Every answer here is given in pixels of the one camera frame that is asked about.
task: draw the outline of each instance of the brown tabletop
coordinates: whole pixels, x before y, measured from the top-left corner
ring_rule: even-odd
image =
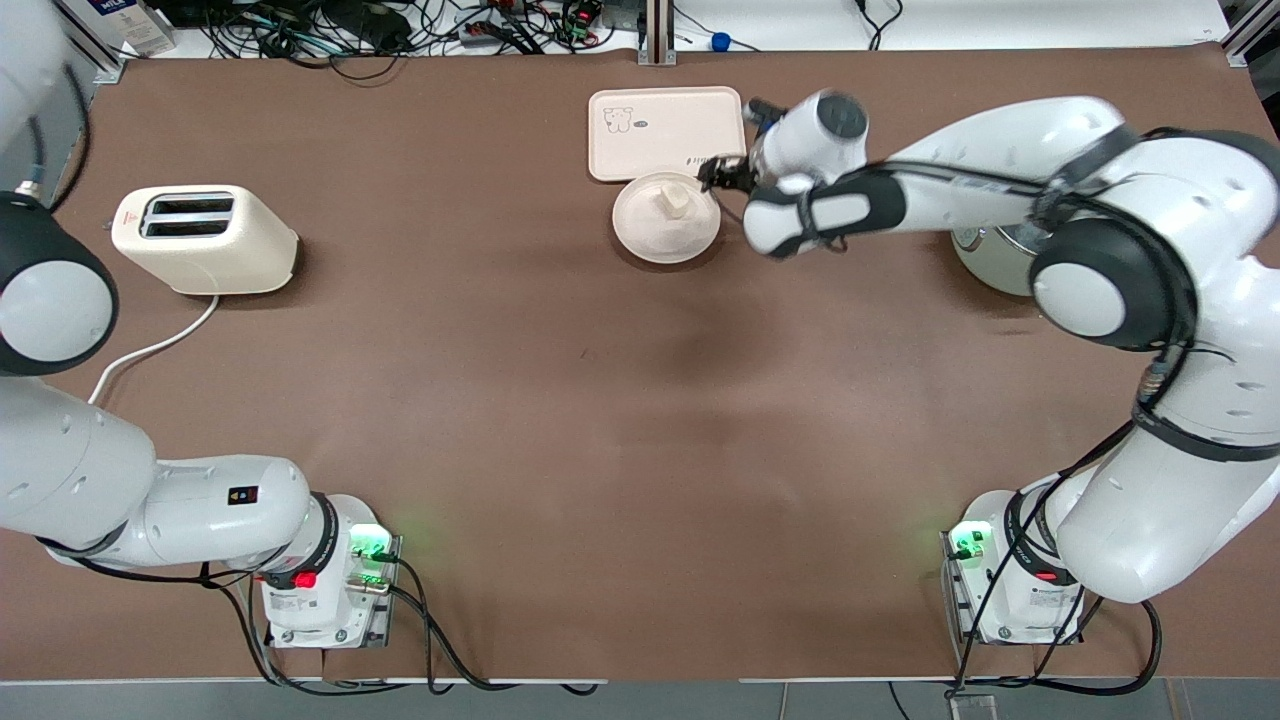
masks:
[[[593,92],[728,85],[790,104],[836,87],[870,113],[873,156],[1071,94],[1139,128],[1271,132],[1213,46],[684,55],[671,69],[627,53],[426,59],[387,79],[166,60],[101,88],[59,218],[115,273],[120,323],[51,382],[83,397],[109,360],[204,307],[110,247],[102,223],[128,191],[251,188],[302,236],[300,275],[227,301],[122,373],[106,407],[163,457],[282,455],[314,488],[366,500],[404,534],[462,655],[499,678],[947,675],[937,533],[1123,421],[1146,361],[986,290],[942,234],[776,264],[726,223],[696,268],[634,266],[611,238],[618,186],[586,172]],[[1280,676],[1276,546],[1271,514],[1157,598],[1161,673]],[[0,611],[0,678],[253,674],[215,593],[97,578],[13,533],[0,568],[23,585]],[[1052,671],[1137,671],[1144,616],[1101,618]],[[421,676],[407,614],[392,643],[326,653],[324,671]],[[984,648],[973,670],[1034,657]],[[315,674],[320,657],[293,662]]]

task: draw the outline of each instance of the white box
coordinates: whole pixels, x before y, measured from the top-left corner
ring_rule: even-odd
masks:
[[[88,0],[138,55],[173,50],[173,26],[142,0]]]

